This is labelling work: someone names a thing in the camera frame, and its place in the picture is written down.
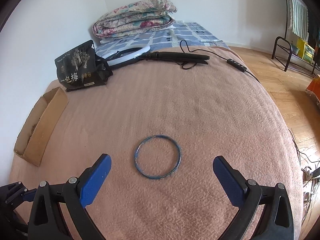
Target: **black cable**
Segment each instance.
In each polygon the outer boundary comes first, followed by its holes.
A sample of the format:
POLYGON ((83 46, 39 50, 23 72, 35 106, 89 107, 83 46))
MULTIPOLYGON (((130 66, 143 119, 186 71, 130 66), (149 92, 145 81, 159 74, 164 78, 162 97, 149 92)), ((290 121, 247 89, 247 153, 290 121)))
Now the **black cable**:
MULTIPOLYGON (((311 193, 313 190, 314 190, 314 182, 313 182, 313 180, 312 180, 310 193, 311 193)), ((309 209, 310 209, 310 206, 311 206, 311 205, 312 205, 312 197, 310 196, 310 198, 309 198, 309 206, 308 206, 308 208, 307 208, 307 210, 306 210, 303 223, 304 223, 304 221, 306 220, 306 218, 307 218, 307 216, 308 216, 308 212, 309 212, 309 209)))
POLYGON ((302 152, 300 152, 300 153, 301 153, 301 154, 304 154, 311 163, 318 163, 318 162, 320 162, 320 161, 312 162, 305 153, 302 153, 302 152))
POLYGON ((303 168, 301 168, 301 167, 300 167, 300 169, 303 171, 304 175, 305 175, 305 176, 306 176, 306 178, 307 178, 307 172, 306 172, 306 170, 305 170, 305 169, 303 169, 303 168))
POLYGON ((294 147, 296 148, 297 155, 298 155, 298 160, 299 160, 299 164, 300 164, 300 166, 301 166, 301 155, 299 154, 299 150, 298 150, 297 143, 296 143, 296 141, 294 140, 294 136, 293 136, 292 132, 290 131, 290 129, 288 129, 288 130, 289 130, 289 132, 291 133, 292 141, 293 141, 293 143, 294 143, 294 147))
POLYGON ((308 203, 307 204, 309 204, 308 205, 308 207, 306 208, 306 212, 305 212, 305 214, 304 214, 304 216, 303 216, 303 218, 302 218, 302 225, 303 225, 303 223, 305 222, 305 220, 306 220, 306 218, 307 218, 307 215, 308 215, 308 212, 309 212, 309 209, 310 209, 310 206, 311 206, 311 197, 309 198, 309 201, 308 201, 308 203))
MULTIPOLYGON (((222 59, 224 59, 224 60, 227 60, 225 57, 222 57, 222 56, 218 55, 217 53, 214 53, 214 52, 209 51, 209 50, 205 50, 205 49, 194 49, 194 50, 190 50, 190 49, 189 49, 189 46, 188 46, 188 43, 187 43, 186 40, 181 40, 181 41, 180 41, 180 49, 182 50, 183 53, 185 53, 184 50, 183 50, 183 48, 182 48, 182 45, 181 45, 183 41, 186 43, 188 52, 195 52, 195 51, 201 50, 201 51, 205 51, 205 52, 212 53, 212 54, 214 54, 214 55, 216 55, 216 56, 218 56, 218 57, 220 57, 220 58, 222 58, 222 59)), ((184 68, 184 67, 183 67, 184 65, 185 65, 185 64, 181 65, 181 67, 182 67, 183 69, 186 69, 186 70, 187 70, 187 69, 193 68, 196 64, 194 64, 192 67, 189 67, 189 68, 184 68)), ((251 74, 251 73, 250 73, 249 71, 247 71, 247 70, 246 70, 246 72, 249 73, 251 76, 253 76, 253 77, 256 79, 256 81, 258 81, 258 82, 260 83, 259 79, 257 79, 253 74, 251 74)))
POLYGON ((188 46, 188 43, 187 43, 187 41, 186 41, 186 40, 182 40, 182 41, 180 41, 180 49, 182 50, 182 52, 183 52, 183 53, 185 53, 185 52, 184 52, 184 50, 183 50, 183 48, 182 48, 182 46, 181 46, 181 43, 182 43, 183 41, 186 43, 186 46, 187 46, 187 48, 188 48, 188 51, 189 51, 189 52, 195 52, 195 51, 198 51, 198 50, 206 51, 206 52, 210 52, 210 53, 212 53, 212 54, 214 54, 214 55, 216 55, 216 56, 218 56, 218 57, 220 57, 220 58, 223 58, 224 60, 227 60, 226 58, 224 58, 224 57, 222 57, 222 56, 218 55, 217 53, 214 53, 214 52, 212 52, 212 51, 209 51, 209 50, 205 50, 205 49, 195 49, 195 50, 190 50, 190 49, 189 49, 189 46, 188 46))
POLYGON ((252 76, 260 83, 259 79, 257 79, 257 78, 255 77, 255 75, 251 74, 251 73, 250 73, 249 71, 247 71, 247 70, 246 70, 246 72, 249 73, 250 75, 252 75, 252 76))
POLYGON ((311 177, 311 179, 308 180, 308 182, 303 187, 305 187, 312 179, 313 179, 313 176, 311 177))

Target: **metal screw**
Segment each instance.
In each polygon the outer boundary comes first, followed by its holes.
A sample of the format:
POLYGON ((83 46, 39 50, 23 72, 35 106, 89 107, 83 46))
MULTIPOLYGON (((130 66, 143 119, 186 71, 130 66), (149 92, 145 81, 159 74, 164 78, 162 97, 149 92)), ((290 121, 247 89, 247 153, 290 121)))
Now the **metal screw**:
POLYGON ((256 181, 254 179, 248 179, 248 184, 251 185, 251 186, 254 186, 256 185, 256 181))
POLYGON ((278 188, 284 189, 284 185, 282 183, 278 183, 278 188))
POLYGON ((69 183, 70 184, 74 184, 74 183, 76 183, 77 182, 77 178, 76 177, 71 177, 70 179, 69 179, 69 183))
POLYGON ((47 182, 45 180, 41 181, 39 184, 40 187, 44 187, 45 185, 47 185, 47 182))

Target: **blue gripper pad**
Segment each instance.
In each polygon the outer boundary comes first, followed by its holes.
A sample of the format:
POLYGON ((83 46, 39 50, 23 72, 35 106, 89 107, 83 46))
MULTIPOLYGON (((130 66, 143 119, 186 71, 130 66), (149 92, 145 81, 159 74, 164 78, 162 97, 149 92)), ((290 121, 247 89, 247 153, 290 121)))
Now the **blue gripper pad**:
POLYGON ((92 204, 110 170, 111 157, 109 155, 105 155, 104 159, 92 172, 89 179, 81 188, 80 203, 83 208, 85 208, 87 205, 92 204))
POLYGON ((244 204, 244 190, 240 187, 219 156, 213 160, 213 172, 217 176, 231 204, 241 208, 244 204))

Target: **yellow box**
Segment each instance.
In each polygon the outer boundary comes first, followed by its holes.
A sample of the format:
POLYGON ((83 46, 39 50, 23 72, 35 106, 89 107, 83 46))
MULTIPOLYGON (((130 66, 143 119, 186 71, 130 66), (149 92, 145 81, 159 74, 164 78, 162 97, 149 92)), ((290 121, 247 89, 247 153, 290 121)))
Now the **yellow box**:
POLYGON ((297 48, 299 48, 298 56, 312 63, 313 55, 315 54, 314 48, 309 46, 308 43, 301 38, 297 40, 297 48))

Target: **orange object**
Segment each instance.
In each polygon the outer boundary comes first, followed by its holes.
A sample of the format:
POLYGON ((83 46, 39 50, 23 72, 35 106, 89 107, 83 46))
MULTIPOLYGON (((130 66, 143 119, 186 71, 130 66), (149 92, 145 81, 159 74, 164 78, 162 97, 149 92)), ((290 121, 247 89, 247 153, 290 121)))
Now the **orange object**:
POLYGON ((315 97, 317 105, 320 107, 320 75, 317 75, 306 89, 306 93, 315 97))

